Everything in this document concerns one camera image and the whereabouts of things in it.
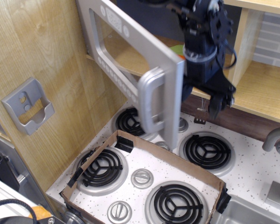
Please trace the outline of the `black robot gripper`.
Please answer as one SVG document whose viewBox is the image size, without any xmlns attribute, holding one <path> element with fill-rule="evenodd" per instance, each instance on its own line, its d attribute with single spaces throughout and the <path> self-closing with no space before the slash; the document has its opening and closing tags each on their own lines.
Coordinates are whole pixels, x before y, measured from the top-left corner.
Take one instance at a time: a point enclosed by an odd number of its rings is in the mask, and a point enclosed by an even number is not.
<svg viewBox="0 0 280 224">
<path fill-rule="evenodd" d="M 191 95 L 194 87 L 209 94 L 211 96 L 209 104 L 211 119 L 216 119 L 222 110 L 234 104 L 233 94 L 236 88 L 225 77 L 223 70 L 230 69 L 236 61 L 230 66 L 224 66 L 227 50 L 235 53 L 229 45 L 208 47 L 207 52 L 203 54 L 183 46 L 186 73 L 182 86 L 182 102 Z"/>
</svg>

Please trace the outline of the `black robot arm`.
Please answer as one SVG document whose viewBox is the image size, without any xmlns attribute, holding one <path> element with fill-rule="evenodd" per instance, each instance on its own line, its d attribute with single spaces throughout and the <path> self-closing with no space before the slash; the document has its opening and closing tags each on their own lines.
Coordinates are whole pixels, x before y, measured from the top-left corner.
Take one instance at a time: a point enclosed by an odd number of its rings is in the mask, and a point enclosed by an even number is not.
<svg viewBox="0 0 280 224">
<path fill-rule="evenodd" d="M 184 34 L 182 49 L 186 69 L 183 77 L 182 100 L 193 88 L 210 95 L 209 117 L 215 119 L 234 103 L 236 87 L 225 77 L 224 70 L 233 67 L 234 58 L 225 66 L 225 54 L 236 56 L 228 43 L 233 21 L 228 18 L 221 0 L 144 0 L 150 7 L 164 7 L 178 16 Z"/>
</svg>

